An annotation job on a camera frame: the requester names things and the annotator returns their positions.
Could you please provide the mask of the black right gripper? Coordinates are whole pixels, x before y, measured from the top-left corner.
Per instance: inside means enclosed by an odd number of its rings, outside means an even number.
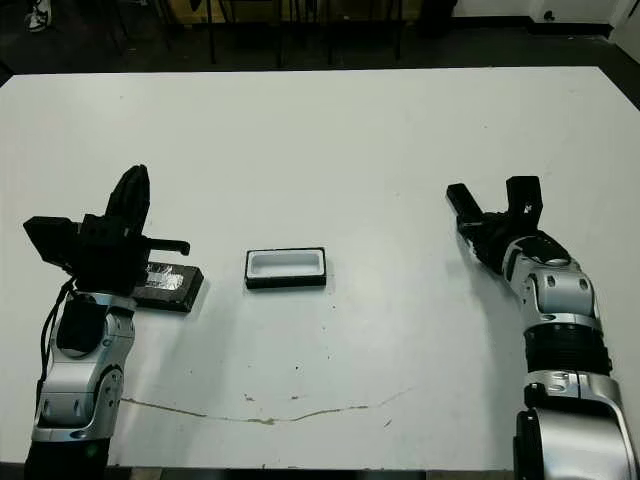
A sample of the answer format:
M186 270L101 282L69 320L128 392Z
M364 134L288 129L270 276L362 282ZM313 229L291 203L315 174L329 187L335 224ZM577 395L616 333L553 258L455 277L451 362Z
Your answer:
M496 274L503 273L508 245L538 230L536 217L483 213L463 183L449 185L447 199L456 214L458 233L471 245L476 258Z

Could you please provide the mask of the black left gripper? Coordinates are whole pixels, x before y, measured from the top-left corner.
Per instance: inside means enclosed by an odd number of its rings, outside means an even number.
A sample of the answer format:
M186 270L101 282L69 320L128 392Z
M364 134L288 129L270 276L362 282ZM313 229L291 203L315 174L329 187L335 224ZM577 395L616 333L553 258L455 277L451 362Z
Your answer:
M84 216L71 262L79 290L129 297L145 277L151 251L190 253L184 240L142 234L149 206L150 180L140 164L122 175L110 194L106 215Z

